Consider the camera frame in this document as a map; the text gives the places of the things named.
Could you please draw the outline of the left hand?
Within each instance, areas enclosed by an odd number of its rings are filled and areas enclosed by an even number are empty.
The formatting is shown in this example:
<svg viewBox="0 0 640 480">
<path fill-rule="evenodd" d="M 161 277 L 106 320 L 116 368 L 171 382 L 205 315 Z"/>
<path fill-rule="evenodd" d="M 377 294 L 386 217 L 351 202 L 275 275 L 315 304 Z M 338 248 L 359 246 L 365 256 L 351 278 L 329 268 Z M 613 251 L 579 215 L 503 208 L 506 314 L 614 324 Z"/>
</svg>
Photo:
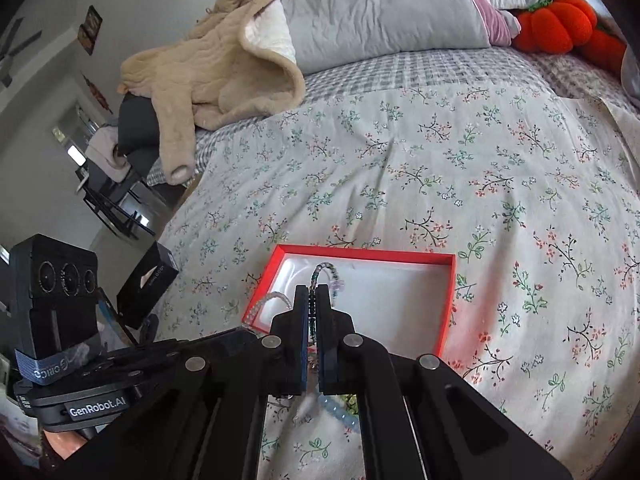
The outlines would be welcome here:
<svg viewBox="0 0 640 480">
<path fill-rule="evenodd" d="M 87 443 L 87 439 L 76 431 L 50 432 L 44 430 L 43 435 L 52 450 L 58 454 L 62 460 L 70 458 L 70 456 Z"/>
</svg>

